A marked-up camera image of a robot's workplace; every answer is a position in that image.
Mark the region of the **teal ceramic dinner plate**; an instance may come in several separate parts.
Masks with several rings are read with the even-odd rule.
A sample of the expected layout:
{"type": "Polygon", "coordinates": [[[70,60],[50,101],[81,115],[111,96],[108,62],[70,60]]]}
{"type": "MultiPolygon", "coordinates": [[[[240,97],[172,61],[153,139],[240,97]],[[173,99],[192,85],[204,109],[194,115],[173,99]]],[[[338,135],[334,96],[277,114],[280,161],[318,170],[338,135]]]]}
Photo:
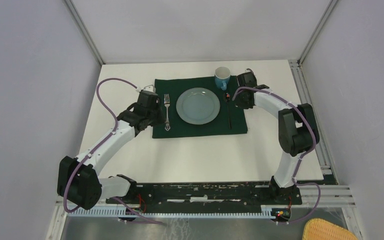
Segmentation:
{"type": "Polygon", "coordinates": [[[205,125],[218,116],[221,103],[211,90],[194,87],[184,91],[178,97],[175,109],[184,122],[192,125],[205,125]]]}

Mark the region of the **black spoon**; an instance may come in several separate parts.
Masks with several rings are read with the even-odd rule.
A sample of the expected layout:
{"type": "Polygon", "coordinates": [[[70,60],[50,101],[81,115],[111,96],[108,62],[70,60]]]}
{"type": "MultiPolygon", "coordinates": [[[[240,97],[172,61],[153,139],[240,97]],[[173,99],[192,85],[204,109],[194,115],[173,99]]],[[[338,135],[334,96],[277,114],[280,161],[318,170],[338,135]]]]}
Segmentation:
{"type": "Polygon", "coordinates": [[[230,94],[227,91],[224,92],[223,99],[224,99],[224,101],[226,103],[227,117],[228,117],[228,126],[229,126],[229,129],[231,130],[232,129],[232,122],[231,122],[231,114],[230,114],[230,106],[229,106],[229,102],[230,102],[231,96],[230,96],[230,94]]]}

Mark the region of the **dark green cloth placemat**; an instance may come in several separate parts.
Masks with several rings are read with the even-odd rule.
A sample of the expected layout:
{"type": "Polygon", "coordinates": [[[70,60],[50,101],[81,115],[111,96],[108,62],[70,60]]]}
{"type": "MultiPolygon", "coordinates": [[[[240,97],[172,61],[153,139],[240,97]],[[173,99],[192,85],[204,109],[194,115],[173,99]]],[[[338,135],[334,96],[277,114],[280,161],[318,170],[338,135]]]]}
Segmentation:
{"type": "Polygon", "coordinates": [[[244,110],[236,107],[230,100],[230,118],[232,129],[229,129],[227,105],[224,100],[224,91],[217,88],[213,76],[184,78],[184,79],[156,79],[154,81],[156,93],[163,98],[164,94],[169,94],[169,123],[170,130],[166,131],[163,125],[153,128],[153,139],[203,137],[216,135],[238,135],[246,134],[248,127],[244,110]],[[193,125],[183,121],[177,111],[176,102],[179,96],[186,90],[192,88],[205,88],[216,94],[220,100],[220,111],[218,116],[211,122],[204,125],[193,125]]]}

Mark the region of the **silver fork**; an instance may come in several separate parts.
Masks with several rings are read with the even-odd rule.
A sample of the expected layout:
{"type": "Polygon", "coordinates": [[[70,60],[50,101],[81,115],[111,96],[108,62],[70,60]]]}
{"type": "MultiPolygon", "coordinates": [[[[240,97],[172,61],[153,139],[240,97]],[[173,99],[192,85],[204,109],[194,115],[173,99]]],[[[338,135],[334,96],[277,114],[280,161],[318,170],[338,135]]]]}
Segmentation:
{"type": "Polygon", "coordinates": [[[165,127],[164,129],[168,132],[171,129],[170,126],[170,120],[169,120],[169,107],[170,107],[170,95],[168,93],[165,93],[163,96],[164,100],[164,106],[166,108],[166,120],[165,120],[165,127]]]}

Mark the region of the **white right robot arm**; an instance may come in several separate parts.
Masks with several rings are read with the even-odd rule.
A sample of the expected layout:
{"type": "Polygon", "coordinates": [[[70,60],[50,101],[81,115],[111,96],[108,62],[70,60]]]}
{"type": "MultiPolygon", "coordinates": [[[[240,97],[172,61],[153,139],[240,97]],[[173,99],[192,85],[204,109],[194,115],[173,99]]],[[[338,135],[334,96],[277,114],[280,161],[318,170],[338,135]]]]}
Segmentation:
{"type": "Polygon", "coordinates": [[[277,171],[270,179],[269,199],[282,204],[297,188],[296,176],[301,162],[320,141],[313,107],[309,103],[294,104],[257,83],[251,69],[239,74],[233,95],[235,105],[247,110],[259,107],[278,120],[278,142],[282,149],[277,171]]]}

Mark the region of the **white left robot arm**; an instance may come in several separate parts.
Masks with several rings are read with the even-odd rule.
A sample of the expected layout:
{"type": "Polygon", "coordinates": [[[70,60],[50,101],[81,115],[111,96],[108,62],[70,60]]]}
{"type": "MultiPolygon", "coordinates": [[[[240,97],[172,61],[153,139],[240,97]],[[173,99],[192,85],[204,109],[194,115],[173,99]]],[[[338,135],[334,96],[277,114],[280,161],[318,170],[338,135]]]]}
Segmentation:
{"type": "Polygon", "coordinates": [[[129,141],[147,127],[165,122],[162,101],[158,94],[141,90],[136,102],[115,117],[115,125],[86,152],[76,157],[65,156],[59,163],[57,194],[63,203],[72,202],[89,210],[99,200],[119,197],[129,204],[138,191],[126,176],[99,178],[109,160],[129,141]]]}

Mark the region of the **yellow woven basket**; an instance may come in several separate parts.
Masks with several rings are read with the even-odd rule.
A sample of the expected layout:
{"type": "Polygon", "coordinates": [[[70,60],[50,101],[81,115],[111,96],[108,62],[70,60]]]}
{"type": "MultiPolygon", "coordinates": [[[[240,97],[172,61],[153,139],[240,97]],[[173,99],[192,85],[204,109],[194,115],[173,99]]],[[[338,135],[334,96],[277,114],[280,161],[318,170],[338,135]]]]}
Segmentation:
{"type": "Polygon", "coordinates": [[[357,240],[349,230],[322,218],[310,219],[304,226],[302,240],[357,240]]]}

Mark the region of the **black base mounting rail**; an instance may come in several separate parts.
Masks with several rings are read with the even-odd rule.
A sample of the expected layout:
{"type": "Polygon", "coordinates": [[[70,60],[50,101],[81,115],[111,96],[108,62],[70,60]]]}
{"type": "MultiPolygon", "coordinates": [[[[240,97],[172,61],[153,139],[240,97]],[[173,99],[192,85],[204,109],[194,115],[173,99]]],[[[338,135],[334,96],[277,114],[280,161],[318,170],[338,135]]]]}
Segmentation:
{"type": "Polygon", "coordinates": [[[267,181],[136,183],[121,200],[141,205],[147,214],[258,213],[262,206],[301,205],[296,188],[287,197],[271,198],[267,181]]]}

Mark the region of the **aluminium frame rails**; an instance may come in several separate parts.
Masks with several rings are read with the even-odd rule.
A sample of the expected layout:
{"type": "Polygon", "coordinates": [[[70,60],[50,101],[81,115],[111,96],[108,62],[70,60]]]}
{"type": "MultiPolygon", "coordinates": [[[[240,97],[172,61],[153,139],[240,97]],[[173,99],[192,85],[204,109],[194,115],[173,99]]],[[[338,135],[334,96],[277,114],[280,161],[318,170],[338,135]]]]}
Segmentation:
{"type": "Polygon", "coordinates": [[[258,213],[126,213],[102,199],[85,210],[65,212],[56,202],[47,240],[299,240],[312,218],[356,230],[355,201],[346,185],[300,181],[301,205],[263,205],[258,213]]]}

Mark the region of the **blue ceramic mug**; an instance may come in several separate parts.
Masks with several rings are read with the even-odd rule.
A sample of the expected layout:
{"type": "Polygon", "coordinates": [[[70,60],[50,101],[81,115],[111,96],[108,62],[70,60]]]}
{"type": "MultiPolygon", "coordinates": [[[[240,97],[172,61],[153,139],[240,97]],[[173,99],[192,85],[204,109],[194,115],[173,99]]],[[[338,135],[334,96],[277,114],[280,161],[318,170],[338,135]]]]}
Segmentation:
{"type": "Polygon", "coordinates": [[[227,67],[221,66],[214,71],[214,83],[218,89],[226,91],[230,78],[231,71],[227,67]]]}

